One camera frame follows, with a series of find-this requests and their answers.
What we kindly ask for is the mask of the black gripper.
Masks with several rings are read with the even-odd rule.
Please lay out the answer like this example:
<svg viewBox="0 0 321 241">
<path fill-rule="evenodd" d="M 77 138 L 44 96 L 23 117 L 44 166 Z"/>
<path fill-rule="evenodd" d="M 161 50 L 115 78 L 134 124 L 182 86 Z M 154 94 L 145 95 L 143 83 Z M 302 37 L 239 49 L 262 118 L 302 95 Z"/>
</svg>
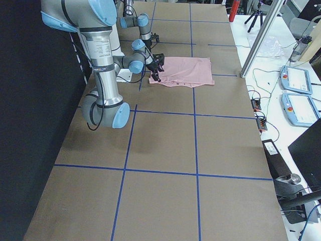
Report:
<svg viewBox="0 0 321 241">
<path fill-rule="evenodd" d="M 151 40 L 151 39 L 143 40 L 143 42 L 145 43 L 145 46 L 146 46 L 148 49 L 151 49 L 151 47 L 152 47 L 152 40 Z"/>
<path fill-rule="evenodd" d="M 159 72 L 164 72 L 163 65 L 158 64 L 152 60 L 149 64 L 146 65 L 148 70 L 151 71 L 151 77 L 153 78 L 154 81 L 156 82 L 161 82 L 161 79 L 159 78 Z"/>
</svg>

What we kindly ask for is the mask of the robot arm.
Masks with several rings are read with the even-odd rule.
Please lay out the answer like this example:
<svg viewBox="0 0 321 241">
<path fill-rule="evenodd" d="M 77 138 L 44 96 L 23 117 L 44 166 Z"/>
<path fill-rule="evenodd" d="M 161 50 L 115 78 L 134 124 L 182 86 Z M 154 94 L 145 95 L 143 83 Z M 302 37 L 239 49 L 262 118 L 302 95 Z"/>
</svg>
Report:
<svg viewBox="0 0 321 241">
<path fill-rule="evenodd" d="M 133 54 L 116 56 L 113 46 L 119 47 L 117 38 L 117 10 L 115 1 L 42 1 L 41 15 L 45 25 L 52 29 L 81 34 L 85 40 L 85 55 L 93 69 L 96 86 L 84 97 L 82 115 L 87 124 L 114 129 L 126 125 L 130 106 L 118 92 L 117 76 L 121 69 L 139 74 L 145 69 L 159 82 L 165 57 L 151 52 L 152 40 L 159 36 L 150 31 L 149 16 L 145 13 L 129 15 L 131 1 L 124 1 L 123 28 L 138 27 L 140 38 L 131 47 Z"/>
<path fill-rule="evenodd" d="M 122 28 L 138 27 L 140 39 L 145 43 L 146 47 L 151 50 L 152 33 L 150 30 L 149 16 L 146 13 L 137 15 L 133 7 L 133 1 L 123 1 L 120 25 Z"/>
</svg>

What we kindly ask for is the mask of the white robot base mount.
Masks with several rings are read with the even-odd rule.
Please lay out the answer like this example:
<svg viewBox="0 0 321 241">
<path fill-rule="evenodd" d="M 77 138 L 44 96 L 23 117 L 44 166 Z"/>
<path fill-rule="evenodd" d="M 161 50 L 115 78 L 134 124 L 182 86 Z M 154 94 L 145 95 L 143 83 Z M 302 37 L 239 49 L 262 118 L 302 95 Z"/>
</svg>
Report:
<svg viewBox="0 0 321 241">
<path fill-rule="evenodd" d="M 121 58 L 124 56 L 124 53 L 121 50 L 116 24 L 112 26 L 112 32 L 109 35 L 109 38 L 110 38 L 112 56 L 117 57 L 116 64 L 115 64 L 116 81 L 131 82 L 132 73 L 129 71 L 128 68 L 124 68 L 121 63 Z"/>
</svg>

